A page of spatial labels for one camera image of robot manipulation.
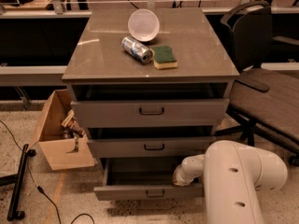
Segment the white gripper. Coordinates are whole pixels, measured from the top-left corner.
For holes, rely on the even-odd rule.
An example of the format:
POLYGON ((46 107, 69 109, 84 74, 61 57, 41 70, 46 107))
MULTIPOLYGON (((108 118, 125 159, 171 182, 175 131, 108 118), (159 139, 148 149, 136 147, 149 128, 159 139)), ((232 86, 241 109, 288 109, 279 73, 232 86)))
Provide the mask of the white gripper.
POLYGON ((190 185, 193 182, 193 180, 194 180, 194 176, 186 173, 183 170, 181 165, 179 165, 175 169, 173 176, 172 176, 173 184, 176 186, 181 186, 181 187, 190 185))

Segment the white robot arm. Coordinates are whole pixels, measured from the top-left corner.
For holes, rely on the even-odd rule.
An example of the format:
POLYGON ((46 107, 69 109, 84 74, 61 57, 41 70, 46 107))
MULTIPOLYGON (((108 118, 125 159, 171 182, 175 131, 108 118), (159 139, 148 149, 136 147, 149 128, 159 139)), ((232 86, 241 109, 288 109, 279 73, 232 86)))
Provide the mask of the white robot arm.
POLYGON ((282 188, 288 170, 271 151, 221 140, 185 158, 172 181, 187 186, 197 177, 203 179, 207 224, 264 224, 257 192, 282 188))

